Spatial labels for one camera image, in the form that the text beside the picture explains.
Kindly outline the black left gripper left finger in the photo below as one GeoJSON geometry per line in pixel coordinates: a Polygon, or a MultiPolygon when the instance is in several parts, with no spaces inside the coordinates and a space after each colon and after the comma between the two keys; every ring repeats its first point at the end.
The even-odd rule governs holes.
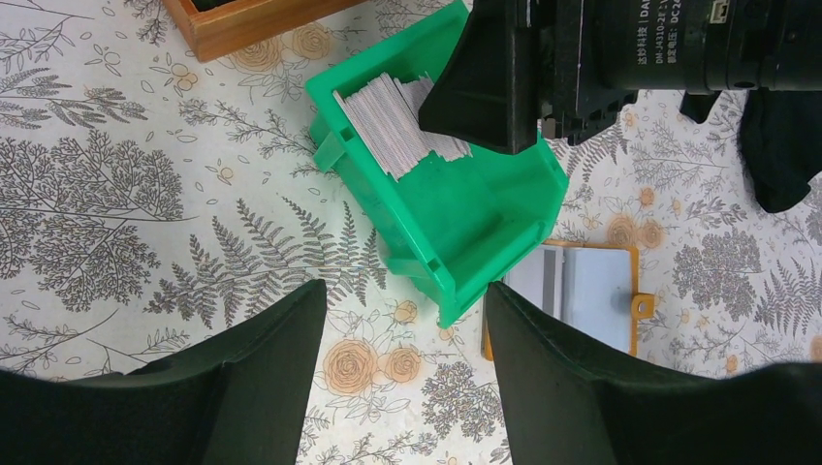
{"type": "Polygon", "coordinates": [[[197,345],[72,383],[66,461],[293,463],[326,312],[313,280],[197,345]]]}

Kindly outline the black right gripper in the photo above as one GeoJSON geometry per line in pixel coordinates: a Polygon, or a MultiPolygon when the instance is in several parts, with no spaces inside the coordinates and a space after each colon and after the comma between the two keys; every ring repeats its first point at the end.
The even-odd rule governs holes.
{"type": "Polygon", "coordinates": [[[475,1],[419,110],[422,130],[515,155],[582,143],[642,90],[821,87],[817,1],[475,1]]]}

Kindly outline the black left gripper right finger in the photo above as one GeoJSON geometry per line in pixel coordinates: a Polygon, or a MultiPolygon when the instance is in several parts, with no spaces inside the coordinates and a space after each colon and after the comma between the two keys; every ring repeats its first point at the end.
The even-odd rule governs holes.
{"type": "Polygon", "coordinates": [[[749,394],[616,350],[502,283],[486,304],[518,464],[761,464],[749,394]]]}

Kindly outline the orange leather card holder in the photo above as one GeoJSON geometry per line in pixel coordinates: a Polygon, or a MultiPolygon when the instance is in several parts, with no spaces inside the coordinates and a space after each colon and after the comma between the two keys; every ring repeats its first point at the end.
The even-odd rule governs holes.
{"type": "Polygon", "coordinates": [[[560,321],[635,356],[639,322],[655,314],[655,297],[639,290],[639,249],[559,240],[541,245],[564,249],[560,321]]]}

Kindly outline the white card with magnetic stripe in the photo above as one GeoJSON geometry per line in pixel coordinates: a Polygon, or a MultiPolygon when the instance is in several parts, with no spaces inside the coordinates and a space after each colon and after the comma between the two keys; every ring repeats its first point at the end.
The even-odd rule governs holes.
{"type": "Polygon", "coordinates": [[[544,313],[562,317],[564,249],[541,245],[503,277],[503,282],[544,313]]]}

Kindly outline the stack of white cards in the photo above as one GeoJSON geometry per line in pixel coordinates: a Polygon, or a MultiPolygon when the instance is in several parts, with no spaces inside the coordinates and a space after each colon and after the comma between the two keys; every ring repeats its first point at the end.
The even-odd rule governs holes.
{"type": "Polygon", "coordinates": [[[346,98],[333,92],[380,169],[395,181],[432,153],[447,162],[472,155],[468,142],[421,129],[419,111],[433,86],[428,74],[403,82],[383,73],[346,98]]]}

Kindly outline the green plastic bin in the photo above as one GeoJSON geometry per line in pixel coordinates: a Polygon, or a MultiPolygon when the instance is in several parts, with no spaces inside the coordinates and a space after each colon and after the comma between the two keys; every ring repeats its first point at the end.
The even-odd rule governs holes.
{"type": "Polygon", "coordinates": [[[400,179],[383,172],[339,105],[381,74],[438,78],[469,17],[455,1],[313,77],[310,135],[321,171],[336,172],[384,242],[383,261],[456,322],[553,230],[569,180],[544,141],[510,156],[480,146],[448,162],[431,154],[400,179]]]}

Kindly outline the wooden compartment tray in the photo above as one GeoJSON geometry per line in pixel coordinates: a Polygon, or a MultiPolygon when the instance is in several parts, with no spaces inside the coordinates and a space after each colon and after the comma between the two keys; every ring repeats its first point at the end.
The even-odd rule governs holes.
{"type": "Polygon", "coordinates": [[[205,63],[359,5],[360,0],[164,0],[198,61],[205,63]]]}

